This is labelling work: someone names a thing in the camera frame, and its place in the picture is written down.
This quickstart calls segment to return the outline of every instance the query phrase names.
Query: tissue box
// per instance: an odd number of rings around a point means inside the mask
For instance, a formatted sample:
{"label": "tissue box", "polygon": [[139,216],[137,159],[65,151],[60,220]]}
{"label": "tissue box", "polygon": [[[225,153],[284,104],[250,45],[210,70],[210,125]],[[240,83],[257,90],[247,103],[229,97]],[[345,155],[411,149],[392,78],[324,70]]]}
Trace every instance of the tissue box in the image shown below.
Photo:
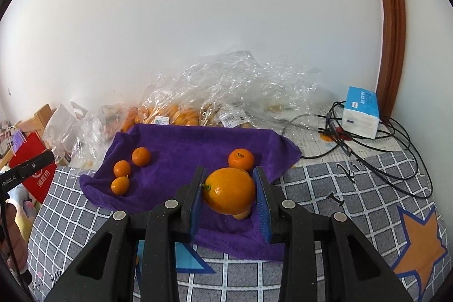
{"label": "tissue box", "polygon": [[359,87],[349,87],[341,125],[350,133],[375,138],[379,125],[376,94]]}

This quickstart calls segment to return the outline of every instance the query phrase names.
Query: orange star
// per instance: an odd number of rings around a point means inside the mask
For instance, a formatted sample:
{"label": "orange star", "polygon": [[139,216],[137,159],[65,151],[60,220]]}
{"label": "orange star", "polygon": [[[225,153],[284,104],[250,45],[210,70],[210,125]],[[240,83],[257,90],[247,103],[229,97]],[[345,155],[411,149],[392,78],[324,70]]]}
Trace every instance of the orange star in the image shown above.
{"label": "orange star", "polygon": [[418,300],[421,301],[434,266],[448,253],[439,236],[435,208],[425,221],[398,206],[401,225],[407,245],[392,266],[399,277],[414,275],[418,283]]}

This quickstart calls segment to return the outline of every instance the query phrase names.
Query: grid patterned bedsheet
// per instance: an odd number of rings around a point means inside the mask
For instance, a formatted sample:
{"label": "grid patterned bedsheet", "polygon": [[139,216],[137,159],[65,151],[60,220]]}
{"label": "grid patterned bedsheet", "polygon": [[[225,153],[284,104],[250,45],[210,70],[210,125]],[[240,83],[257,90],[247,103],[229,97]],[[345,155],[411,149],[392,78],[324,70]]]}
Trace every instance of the grid patterned bedsheet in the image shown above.
{"label": "grid patterned bedsheet", "polygon": [[[402,151],[373,156],[367,161],[391,174],[407,177],[413,173],[414,160]],[[49,195],[33,225],[29,242],[29,266],[34,280],[33,290],[39,301],[45,298],[61,273],[112,213],[93,206],[86,199],[78,183],[80,174],[82,171],[78,169],[58,168]],[[427,193],[424,174],[407,182],[395,180],[395,183],[398,182],[399,186],[410,189],[412,193]],[[400,195],[355,160],[292,168],[277,181],[277,185],[287,198],[309,211],[322,215],[339,210],[345,212],[389,265],[393,265],[407,244],[398,207],[422,221],[435,206],[432,198],[415,200]],[[438,237],[447,246],[445,225],[439,213],[434,214],[439,224]],[[193,247],[216,273],[178,274],[181,301],[278,300],[282,270],[280,263],[239,260],[197,245]],[[322,302],[325,300],[324,273],[319,244],[316,244],[316,262],[318,300]],[[450,268],[451,260],[447,254],[435,265],[423,302],[432,297]],[[402,278],[402,283],[417,300],[419,290],[416,277],[406,276]],[[139,297],[140,291],[136,285],[134,300],[139,301]]]}

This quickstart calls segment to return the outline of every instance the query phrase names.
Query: red paper bag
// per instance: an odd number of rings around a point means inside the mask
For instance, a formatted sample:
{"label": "red paper bag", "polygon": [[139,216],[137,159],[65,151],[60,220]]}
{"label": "red paper bag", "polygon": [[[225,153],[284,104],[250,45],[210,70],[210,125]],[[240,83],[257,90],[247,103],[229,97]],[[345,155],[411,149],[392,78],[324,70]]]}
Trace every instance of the red paper bag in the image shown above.
{"label": "red paper bag", "polygon": [[[22,164],[23,162],[34,158],[35,156],[41,154],[44,150],[46,150],[46,147],[41,142],[41,139],[37,133],[30,133],[27,137],[27,141],[22,144],[16,152],[16,155],[10,160],[10,168],[14,168],[16,165]],[[52,163],[23,182],[25,188],[41,204],[44,202],[44,199],[49,192],[49,187],[54,179],[56,168],[57,165]]]}

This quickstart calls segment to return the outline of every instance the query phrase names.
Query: human hand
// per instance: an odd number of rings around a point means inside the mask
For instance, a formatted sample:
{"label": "human hand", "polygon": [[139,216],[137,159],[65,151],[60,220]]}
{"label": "human hand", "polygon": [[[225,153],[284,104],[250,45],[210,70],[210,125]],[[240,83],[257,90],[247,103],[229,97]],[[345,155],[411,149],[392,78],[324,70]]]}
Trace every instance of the human hand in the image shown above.
{"label": "human hand", "polygon": [[[8,233],[10,234],[11,245],[13,247],[13,252],[16,257],[17,265],[19,266],[19,270],[23,270],[27,265],[28,250],[25,240],[22,237],[22,234],[20,233],[19,227],[14,221],[15,218],[16,218],[16,207],[13,204],[6,204],[6,227],[8,228]],[[7,258],[8,267],[14,270],[14,263],[11,258],[11,252],[8,247],[8,242],[6,241],[6,238],[1,242],[0,249],[3,256]]]}

